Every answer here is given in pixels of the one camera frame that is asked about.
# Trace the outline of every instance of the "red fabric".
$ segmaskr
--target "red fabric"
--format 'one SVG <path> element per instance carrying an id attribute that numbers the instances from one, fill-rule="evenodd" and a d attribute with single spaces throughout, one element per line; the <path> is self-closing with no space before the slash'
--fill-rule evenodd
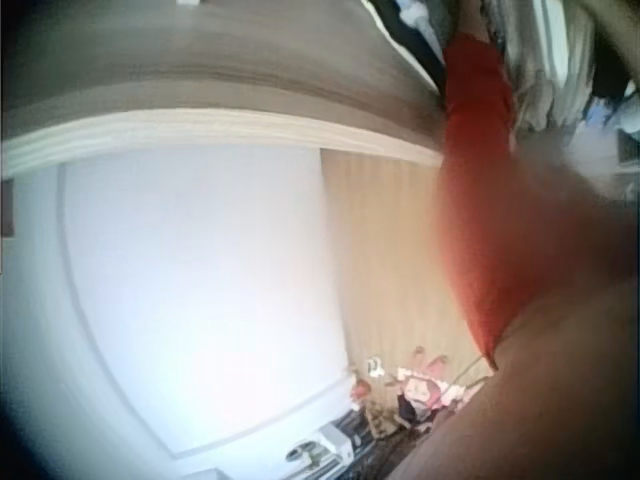
<path id="1" fill-rule="evenodd" d="M 458 34 L 445 61 L 441 242 L 473 338 L 496 368 L 493 354 L 509 323 L 586 262 L 594 263 L 594 249 L 605 270 L 624 270 L 635 260 L 629 252 L 615 253 L 619 247 L 610 237 L 616 233 L 602 234 L 606 215 L 584 201 L 594 195 L 564 195 L 566 185 L 553 174 L 532 181 L 511 156 L 512 95 L 498 52 Z"/>

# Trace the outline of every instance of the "white trim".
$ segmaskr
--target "white trim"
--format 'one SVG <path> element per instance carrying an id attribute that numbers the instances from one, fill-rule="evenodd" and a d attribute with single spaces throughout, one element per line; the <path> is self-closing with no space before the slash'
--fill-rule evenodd
<path id="1" fill-rule="evenodd" d="M 3 178 L 113 152 L 174 145 L 304 145 L 429 166 L 442 156 L 387 135 L 311 118 L 228 109 L 138 110 L 84 118 L 3 142 Z"/>

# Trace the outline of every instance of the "wooden surface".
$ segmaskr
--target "wooden surface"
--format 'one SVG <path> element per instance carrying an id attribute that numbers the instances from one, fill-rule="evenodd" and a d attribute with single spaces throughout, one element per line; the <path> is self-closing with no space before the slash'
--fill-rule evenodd
<path id="1" fill-rule="evenodd" d="M 449 355 L 452 381 L 479 352 L 444 278 L 433 196 L 438 170 L 384 157 L 322 151 L 329 224 L 350 361 L 366 371 L 378 355 L 388 372 L 417 346 Z M 489 373 L 481 360 L 460 383 Z M 395 405 L 393 389 L 369 379 Z"/>
<path id="2" fill-rule="evenodd" d="M 54 0 L 16 32 L 3 43 L 3 140 L 101 115 L 181 108 L 302 117 L 426 153 L 441 143 L 439 100 L 358 0 L 221 0 L 193 8 L 173 0 Z M 189 127 L 179 114 L 174 123 Z M 144 123 L 133 127 L 135 140 Z M 265 133 L 249 122 L 245 133 L 301 143 L 297 130 L 284 128 Z M 325 137 L 351 135 L 347 128 Z"/>

